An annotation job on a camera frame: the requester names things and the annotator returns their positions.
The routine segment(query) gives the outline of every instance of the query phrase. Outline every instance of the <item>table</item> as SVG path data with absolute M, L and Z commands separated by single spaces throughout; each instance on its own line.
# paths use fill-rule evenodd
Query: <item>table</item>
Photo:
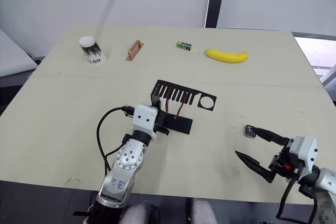
M 0 179 L 98 190 L 103 161 L 95 137 L 98 121 L 111 108 L 150 103 L 157 79 L 217 96 L 214 111 L 184 106 L 193 119 L 190 135 L 157 135 L 146 152 L 134 193 L 279 202 L 287 185 L 268 184 L 249 170 L 235 150 L 268 166 L 281 147 L 246 138 L 251 124 L 288 137 L 318 139 L 316 165 L 336 170 L 336 108 L 291 33 L 235 29 L 107 27 L 100 41 L 108 60 L 85 62 L 78 38 L 94 26 L 78 25 L 54 46 L 0 117 Z M 145 43 L 125 61 L 136 39 Z M 175 47 L 178 40 L 194 50 Z M 203 50 L 249 50 L 247 61 L 228 64 Z M 176 113 L 178 104 L 170 106 Z M 104 150 L 119 146 L 131 120 L 121 112 L 101 128 Z M 312 203 L 292 190 L 289 203 Z

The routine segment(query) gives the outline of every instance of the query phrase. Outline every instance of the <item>black cable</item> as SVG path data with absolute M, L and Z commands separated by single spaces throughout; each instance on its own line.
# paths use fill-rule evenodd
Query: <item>black cable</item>
M 107 174 L 107 170 L 110 171 L 111 170 L 111 167 L 109 165 L 109 162 L 107 161 L 107 155 L 104 154 L 104 151 L 103 151 L 103 148 L 101 147 L 101 143 L 100 143 L 100 136 L 99 136 L 99 131 L 100 131 L 100 126 L 101 124 L 103 123 L 103 121 L 105 120 L 105 118 L 111 114 L 112 112 L 114 111 L 117 111 L 117 110 L 122 110 L 122 107 L 118 107 L 118 108 L 114 108 L 112 110 L 109 110 L 108 112 L 106 112 L 106 114 L 100 119 L 99 123 L 98 123 L 98 126 L 97 126 L 97 132 L 96 132 L 96 135 L 97 135 L 97 142 L 98 142 L 98 147 L 99 147 L 99 150 L 100 150 L 100 154 L 104 160 L 104 165 L 105 165 L 105 176 Z
M 288 197 L 288 194 L 289 194 L 290 190 L 292 189 L 293 185 L 295 184 L 295 182 L 296 182 L 295 178 L 292 178 L 291 181 L 289 182 L 285 192 L 283 193 L 283 196 L 282 196 L 281 201 L 280 201 L 280 207 L 279 207 L 279 210 L 278 210 L 278 213 L 277 213 L 276 217 L 279 220 L 286 220 L 286 221 L 291 221 L 291 222 L 299 223 L 299 224 L 312 224 L 312 222 L 314 220 L 314 217 L 315 217 L 315 214 L 316 214 L 316 211 L 317 211 L 317 199 L 316 199 L 315 194 L 313 195 L 314 206 L 313 206 L 313 210 L 311 212 L 311 215 L 309 217 L 308 222 L 304 222 L 304 221 L 301 221 L 301 220 L 295 220 L 295 219 L 291 219 L 291 218 L 281 216 L 282 212 L 283 212 L 283 209 L 285 207 L 285 203 L 286 203 L 286 199 Z

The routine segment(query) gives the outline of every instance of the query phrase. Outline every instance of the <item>copper bracket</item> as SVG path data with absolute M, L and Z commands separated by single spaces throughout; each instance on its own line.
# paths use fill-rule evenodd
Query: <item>copper bracket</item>
M 128 49 L 128 56 L 126 60 L 132 61 L 140 49 L 143 47 L 144 43 L 141 43 L 138 39 L 134 42 L 130 49 Z

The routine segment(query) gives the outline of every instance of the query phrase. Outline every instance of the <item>paper cup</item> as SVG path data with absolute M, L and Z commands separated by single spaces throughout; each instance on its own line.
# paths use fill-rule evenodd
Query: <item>paper cup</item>
M 79 45 L 83 49 L 88 62 L 91 65 L 100 65 L 106 61 L 106 55 L 101 51 L 92 36 L 84 36 L 79 39 Z

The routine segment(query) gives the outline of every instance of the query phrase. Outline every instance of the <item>banana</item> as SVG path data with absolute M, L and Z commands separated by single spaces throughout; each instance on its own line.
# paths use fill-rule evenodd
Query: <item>banana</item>
M 228 62 L 228 63 L 240 63 L 247 59 L 247 51 L 242 54 L 231 54 L 229 52 L 222 52 L 216 49 L 206 49 L 205 54 L 215 60 Z

